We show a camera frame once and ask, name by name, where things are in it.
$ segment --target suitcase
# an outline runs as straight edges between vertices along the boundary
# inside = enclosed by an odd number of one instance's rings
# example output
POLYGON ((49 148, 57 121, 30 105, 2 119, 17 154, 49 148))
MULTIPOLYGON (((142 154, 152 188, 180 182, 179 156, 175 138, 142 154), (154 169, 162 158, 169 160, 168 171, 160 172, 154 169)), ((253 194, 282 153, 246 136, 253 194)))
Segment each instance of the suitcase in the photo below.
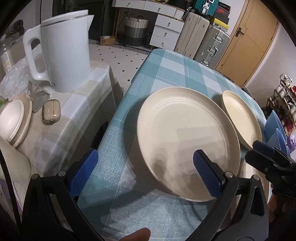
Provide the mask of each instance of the suitcase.
POLYGON ((194 60, 214 69, 228 45, 229 38, 229 35, 222 29, 210 25, 194 60))
POLYGON ((174 51, 193 59, 209 24, 207 19, 190 12, 174 51))
POLYGON ((213 16, 219 0, 194 0, 192 7, 203 16, 213 16))

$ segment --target white floor tile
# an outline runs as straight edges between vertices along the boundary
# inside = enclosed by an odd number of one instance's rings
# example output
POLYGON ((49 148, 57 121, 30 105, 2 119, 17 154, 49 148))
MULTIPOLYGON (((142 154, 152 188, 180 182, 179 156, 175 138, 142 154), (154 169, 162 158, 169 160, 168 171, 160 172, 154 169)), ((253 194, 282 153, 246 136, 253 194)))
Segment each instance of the white floor tile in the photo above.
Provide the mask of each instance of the white floor tile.
POLYGON ((91 59, 109 64, 115 74, 123 94, 131 85, 131 80, 148 55, 120 48, 89 45, 91 59))

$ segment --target door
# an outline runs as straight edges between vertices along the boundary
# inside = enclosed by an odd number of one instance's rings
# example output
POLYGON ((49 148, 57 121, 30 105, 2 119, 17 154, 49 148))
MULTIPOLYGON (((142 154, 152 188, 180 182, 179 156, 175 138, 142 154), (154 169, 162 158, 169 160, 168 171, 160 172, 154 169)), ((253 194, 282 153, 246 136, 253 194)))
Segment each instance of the door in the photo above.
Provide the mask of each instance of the door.
POLYGON ((277 24, 277 18, 260 0, 249 0, 237 32, 216 70, 242 87, 268 51, 277 24))

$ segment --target blue gripper pad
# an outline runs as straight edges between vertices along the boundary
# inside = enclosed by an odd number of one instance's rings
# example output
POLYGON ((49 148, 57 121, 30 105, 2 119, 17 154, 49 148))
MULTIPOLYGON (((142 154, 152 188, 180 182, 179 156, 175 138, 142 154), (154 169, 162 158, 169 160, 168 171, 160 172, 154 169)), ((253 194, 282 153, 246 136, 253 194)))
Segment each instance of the blue gripper pad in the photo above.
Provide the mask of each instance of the blue gripper pad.
POLYGON ((92 171, 98 163, 99 155, 97 150, 92 150, 89 153, 89 156, 86 157, 85 162, 82 163, 79 170, 69 182, 69 194, 73 199, 76 196, 79 196, 84 188, 87 180, 89 179, 92 171))
POLYGON ((210 168, 207 161, 199 154, 198 151, 195 151, 193 154, 193 164, 211 196, 219 198, 222 193, 222 184, 210 168))

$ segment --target human hand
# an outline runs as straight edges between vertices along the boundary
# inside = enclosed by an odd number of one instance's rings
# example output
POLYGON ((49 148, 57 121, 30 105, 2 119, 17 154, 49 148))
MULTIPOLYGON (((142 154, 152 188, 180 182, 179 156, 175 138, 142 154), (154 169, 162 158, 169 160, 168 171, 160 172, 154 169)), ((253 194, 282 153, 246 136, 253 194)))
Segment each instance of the human hand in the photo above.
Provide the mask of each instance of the human hand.
POLYGON ((275 219, 279 218, 278 215, 280 211, 286 214, 291 208, 292 200, 288 201, 287 199, 272 194, 267 204, 269 223, 272 223, 275 219))
POLYGON ((150 234, 151 232, 148 228, 143 228, 128 236, 125 236, 120 241, 148 241, 150 234))

